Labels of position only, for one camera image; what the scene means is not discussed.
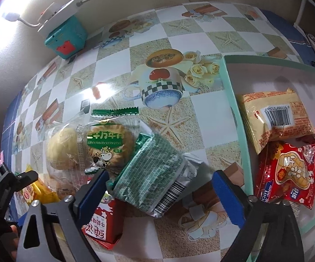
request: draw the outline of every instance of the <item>hand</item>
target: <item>hand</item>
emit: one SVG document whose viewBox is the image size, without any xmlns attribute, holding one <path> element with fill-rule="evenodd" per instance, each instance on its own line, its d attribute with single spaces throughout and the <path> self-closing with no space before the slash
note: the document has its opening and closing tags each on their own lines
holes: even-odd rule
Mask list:
<svg viewBox="0 0 315 262">
<path fill-rule="evenodd" d="M 12 229 L 12 232 L 18 236 L 18 231 L 17 231 L 17 227 L 15 225 L 12 225 L 11 226 L 11 229 Z M 11 256 L 13 258 L 14 261 L 16 261 L 17 259 L 17 247 L 18 247 L 18 242 L 19 242 L 19 238 L 14 238 L 13 239 L 13 246 L 15 247 L 16 250 L 13 250 L 11 252 Z"/>
</svg>

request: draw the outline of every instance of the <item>orange snack package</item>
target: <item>orange snack package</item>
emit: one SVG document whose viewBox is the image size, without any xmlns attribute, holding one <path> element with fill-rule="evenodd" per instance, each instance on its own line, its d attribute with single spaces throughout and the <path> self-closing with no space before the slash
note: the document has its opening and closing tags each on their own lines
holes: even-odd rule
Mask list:
<svg viewBox="0 0 315 262">
<path fill-rule="evenodd" d="M 26 172 L 31 171 L 32 168 L 28 164 Z M 20 191 L 28 205 L 34 200 L 39 200 L 42 204 L 59 202 L 56 192 L 52 192 L 39 178 L 37 181 L 28 185 Z"/>
</svg>

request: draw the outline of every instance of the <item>snack package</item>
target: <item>snack package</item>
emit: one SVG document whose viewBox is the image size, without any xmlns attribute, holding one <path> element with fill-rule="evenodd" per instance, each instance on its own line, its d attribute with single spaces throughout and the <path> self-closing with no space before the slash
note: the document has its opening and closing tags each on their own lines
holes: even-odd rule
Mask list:
<svg viewBox="0 0 315 262">
<path fill-rule="evenodd" d="M 120 174 L 131 159 L 139 134 L 138 107 L 95 109 L 87 130 L 88 155 L 110 178 Z"/>
<path fill-rule="evenodd" d="M 47 184 L 62 200 L 75 195 L 87 183 L 84 170 L 91 165 L 87 158 L 84 113 L 65 123 L 55 123 L 46 133 Z"/>
<path fill-rule="evenodd" d="M 312 145 L 315 144 L 315 134 L 299 137 L 297 140 Z"/>
<path fill-rule="evenodd" d="M 249 93 L 236 98 L 247 137 L 257 154 L 268 141 L 315 133 L 303 103 L 291 89 Z"/>
<path fill-rule="evenodd" d="M 269 142 L 259 155 L 255 195 L 264 202 L 277 198 L 312 208 L 315 198 L 315 144 L 294 147 Z"/>
<path fill-rule="evenodd" d="M 191 154 L 181 154 L 168 140 L 141 121 L 134 156 L 108 192 L 153 217 L 161 217 L 196 177 L 198 164 Z"/>
<path fill-rule="evenodd" d="M 2 164 L 2 163 L 4 163 L 5 161 L 4 161 L 4 157 L 3 157 L 3 150 L 1 151 L 1 153 L 0 153 L 0 165 Z"/>
<path fill-rule="evenodd" d="M 83 226 L 83 233 L 103 247 L 112 249 L 122 234 L 125 208 L 125 202 L 115 199 L 106 191 L 90 222 Z"/>
<path fill-rule="evenodd" d="M 26 172 L 28 171 L 32 171 L 29 164 L 27 164 L 26 169 Z M 20 192 L 28 205 L 34 200 L 39 200 L 42 204 L 59 202 L 56 192 L 52 192 L 40 178 L 31 185 L 23 188 Z"/>
</svg>

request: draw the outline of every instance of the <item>teal tin box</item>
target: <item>teal tin box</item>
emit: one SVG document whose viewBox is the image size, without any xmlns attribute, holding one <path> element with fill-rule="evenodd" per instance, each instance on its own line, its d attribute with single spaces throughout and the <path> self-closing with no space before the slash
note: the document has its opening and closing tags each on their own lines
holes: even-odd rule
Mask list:
<svg viewBox="0 0 315 262">
<path fill-rule="evenodd" d="M 45 46 L 63 59 L 68 59 L 84 48 L 86 39 L 86 30 L 75 16 L 71 16 L 51 31 L 45 40 Z"/>
</svg>

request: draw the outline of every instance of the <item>white pole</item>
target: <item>white pole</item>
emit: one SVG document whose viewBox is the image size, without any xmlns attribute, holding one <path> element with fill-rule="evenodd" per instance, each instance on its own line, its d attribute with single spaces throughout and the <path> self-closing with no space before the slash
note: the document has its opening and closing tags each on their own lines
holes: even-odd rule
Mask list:
<svg viewBox="0 0 315 262">
<path fill-rule="evenodd" d="M 295 28 L 297 28 L 299 26 L 299 23 L 301 22 L 306 2 L 307 2 L 307 0 L 302 0 L 301 1 L 301 7 L 299 8 L 297 19 L 296 19 L 296 21 L 293 24 L 293 26 Z"/>
</svg>

